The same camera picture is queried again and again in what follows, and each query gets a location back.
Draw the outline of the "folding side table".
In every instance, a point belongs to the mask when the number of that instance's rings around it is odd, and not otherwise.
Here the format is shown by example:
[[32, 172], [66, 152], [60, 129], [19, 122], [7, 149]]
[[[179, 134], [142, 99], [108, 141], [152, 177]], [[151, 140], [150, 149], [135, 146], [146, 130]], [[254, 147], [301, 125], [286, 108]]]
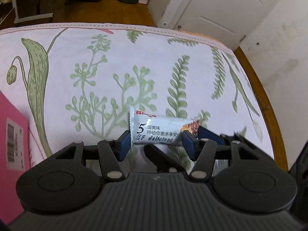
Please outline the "folding side table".
[[59, 17], [65, 0], [12, 0], [15, 24], [51, 23]]

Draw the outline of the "pink cardboard box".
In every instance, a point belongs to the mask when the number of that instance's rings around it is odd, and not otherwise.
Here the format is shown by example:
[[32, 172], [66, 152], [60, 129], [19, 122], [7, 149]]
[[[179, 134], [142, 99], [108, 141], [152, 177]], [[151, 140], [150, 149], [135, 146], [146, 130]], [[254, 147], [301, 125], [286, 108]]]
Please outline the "pink cardboard box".
[[22, 212], [18, 178], [30, 169], [27, 119], [1, 93], [1, 221], [11, 223]]

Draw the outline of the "floral bed sheet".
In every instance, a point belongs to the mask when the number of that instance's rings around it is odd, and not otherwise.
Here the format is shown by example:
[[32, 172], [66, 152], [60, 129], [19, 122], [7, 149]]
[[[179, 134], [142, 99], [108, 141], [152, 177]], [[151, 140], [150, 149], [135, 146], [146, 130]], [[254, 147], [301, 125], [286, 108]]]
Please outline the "floral bed sheet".
[[198, 120], [274, 154], [235, 54], [202, 35], [106, 23], [2, 30], [1, 92], [28, 119], [31, 166], [74, 141], [118, 138], [131, 107]]

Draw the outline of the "white snack bar top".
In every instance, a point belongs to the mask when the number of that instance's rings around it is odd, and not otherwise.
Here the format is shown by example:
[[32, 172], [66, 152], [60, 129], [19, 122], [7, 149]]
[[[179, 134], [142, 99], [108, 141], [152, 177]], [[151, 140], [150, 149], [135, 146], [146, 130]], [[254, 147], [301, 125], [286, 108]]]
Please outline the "white snack bar top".
[[198, 119], [157, 116], [130, 107], [131, 144], [178, 144], [182, 132], [196, 136], [199, 127]]

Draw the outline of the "white door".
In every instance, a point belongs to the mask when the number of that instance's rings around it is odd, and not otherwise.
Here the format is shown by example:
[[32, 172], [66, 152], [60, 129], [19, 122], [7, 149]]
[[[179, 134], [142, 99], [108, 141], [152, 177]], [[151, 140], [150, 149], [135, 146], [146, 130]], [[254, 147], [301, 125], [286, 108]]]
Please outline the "white door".
[[157, 25], [200, 33], [235, 50], [279, 0], [170, 0]]

